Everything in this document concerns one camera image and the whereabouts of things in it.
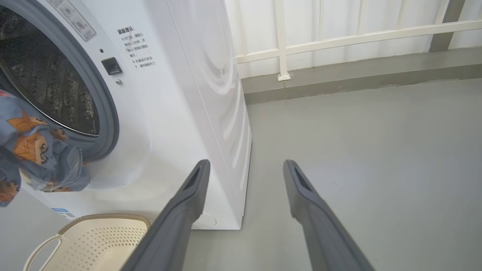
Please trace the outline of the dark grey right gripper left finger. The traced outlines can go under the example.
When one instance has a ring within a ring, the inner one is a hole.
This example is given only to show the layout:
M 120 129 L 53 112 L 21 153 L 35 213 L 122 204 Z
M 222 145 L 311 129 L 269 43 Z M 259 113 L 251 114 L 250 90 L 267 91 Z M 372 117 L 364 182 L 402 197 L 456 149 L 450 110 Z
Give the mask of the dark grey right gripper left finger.
M 200 160 L 120 271 L 182 271 L 193 223 L 201 216 L 210 161 Z

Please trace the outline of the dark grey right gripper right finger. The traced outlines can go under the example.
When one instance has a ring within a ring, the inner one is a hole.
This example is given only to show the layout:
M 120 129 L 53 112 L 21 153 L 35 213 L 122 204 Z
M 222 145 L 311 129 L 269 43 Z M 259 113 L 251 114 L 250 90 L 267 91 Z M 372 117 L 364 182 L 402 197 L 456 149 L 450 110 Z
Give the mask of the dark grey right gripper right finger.
M 312 271 L 375 271 L 293 160 L 283 164 L 291 216 L 302 226 Z

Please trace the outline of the blue garment with orange print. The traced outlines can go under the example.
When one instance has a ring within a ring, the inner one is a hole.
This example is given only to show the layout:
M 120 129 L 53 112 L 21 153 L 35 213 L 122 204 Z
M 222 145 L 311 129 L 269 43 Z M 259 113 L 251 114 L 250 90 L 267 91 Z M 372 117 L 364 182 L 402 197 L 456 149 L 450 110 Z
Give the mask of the blue garment with orange print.
M 91 182 L 79 146 L 65 130 L 50 126 L 31 105 L 0 89 L 0 207 L 7 207 L 22 186 L 40 192 L 79 192 Z

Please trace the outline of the white front-load washing machine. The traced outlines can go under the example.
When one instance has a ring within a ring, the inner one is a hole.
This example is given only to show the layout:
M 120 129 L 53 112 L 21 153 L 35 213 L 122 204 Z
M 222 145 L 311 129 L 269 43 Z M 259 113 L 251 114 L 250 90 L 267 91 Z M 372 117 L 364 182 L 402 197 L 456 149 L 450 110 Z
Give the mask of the white front-load washing machine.
M 123 71 L 105 76 L 119 137 L 107 157 L 83 155 L 90 184 L 82 191 L 36 191 L 23 172 L 21 189 L 77 217 L 154 220 L 207 159 L 203 212 L 217 221 L 211 230 L 239 230 L 252 132 L 224 0 L 82 1 L 105 34 L 101 60 L 115 57 Z

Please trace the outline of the black door lock socket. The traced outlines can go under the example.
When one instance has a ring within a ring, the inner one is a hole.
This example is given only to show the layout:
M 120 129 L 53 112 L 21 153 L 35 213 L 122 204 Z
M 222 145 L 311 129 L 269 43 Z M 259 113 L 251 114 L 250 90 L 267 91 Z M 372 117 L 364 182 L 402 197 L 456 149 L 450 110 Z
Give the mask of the black door lock socket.
M 115 57 L 104 59 L 101 63 L 108 75 L 117 75 L 123 72 Z

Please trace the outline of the round white filter cover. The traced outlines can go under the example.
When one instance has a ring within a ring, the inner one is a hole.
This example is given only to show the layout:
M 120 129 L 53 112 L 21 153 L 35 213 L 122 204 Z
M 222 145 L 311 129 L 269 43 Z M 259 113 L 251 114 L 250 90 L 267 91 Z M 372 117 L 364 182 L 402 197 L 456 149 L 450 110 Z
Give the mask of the round white filter cover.
M 200 217 L 193 223 L 191 229 L 209 230 L 213 228 L 216 224 L 217 224 L 217 221 L 213 216 L 205 212 L 202 212 Z

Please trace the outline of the cream perforated laundry basket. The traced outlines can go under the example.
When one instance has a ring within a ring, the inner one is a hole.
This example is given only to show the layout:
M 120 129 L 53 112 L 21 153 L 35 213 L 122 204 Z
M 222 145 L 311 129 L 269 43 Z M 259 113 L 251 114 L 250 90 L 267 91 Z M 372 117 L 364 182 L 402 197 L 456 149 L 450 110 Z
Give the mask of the cream perforated laundry basket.
M 41 249 L 54 241 L 55 249 L 38 271 L 121 271 L 151 225 L 148 218 L 138 214 L 79 217 L 42 242 L 29 256 L 23 271 L 31 271 Z

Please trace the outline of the blue energy label sticker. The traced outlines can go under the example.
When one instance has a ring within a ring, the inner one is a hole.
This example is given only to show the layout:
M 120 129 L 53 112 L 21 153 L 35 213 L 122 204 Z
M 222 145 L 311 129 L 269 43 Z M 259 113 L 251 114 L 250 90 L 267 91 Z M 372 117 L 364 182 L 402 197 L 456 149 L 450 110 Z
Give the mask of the blue energy label sticker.
M 59 215 L 61 215 L 62 217 L 64 217 L 68 221 L 74 221 L 78 218 L 77 216 L 75 216 L 74 214 L 72 214 L 71 212 L 69 212 L 67 209 L 64 209 L 64 208 L 52 208 L 52 210 L 58 213 Z

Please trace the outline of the white metal railing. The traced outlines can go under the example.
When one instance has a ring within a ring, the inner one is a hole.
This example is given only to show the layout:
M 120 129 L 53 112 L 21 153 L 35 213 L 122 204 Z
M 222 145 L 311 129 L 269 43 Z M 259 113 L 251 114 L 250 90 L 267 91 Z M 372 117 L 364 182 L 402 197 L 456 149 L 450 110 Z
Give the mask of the white metal railing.
M 482 0 L 226 0 L 243 78 L 482 47 Z

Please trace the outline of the grey instruction label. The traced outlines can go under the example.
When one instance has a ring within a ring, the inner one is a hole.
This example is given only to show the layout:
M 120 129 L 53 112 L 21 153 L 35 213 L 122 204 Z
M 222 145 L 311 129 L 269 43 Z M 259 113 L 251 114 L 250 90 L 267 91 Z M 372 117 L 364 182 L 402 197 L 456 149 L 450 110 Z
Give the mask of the grey instruction label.
M 69 23 L 83 41 L 96 35 L 95 30 L 69 0 L 47 0 L 47 2 Z

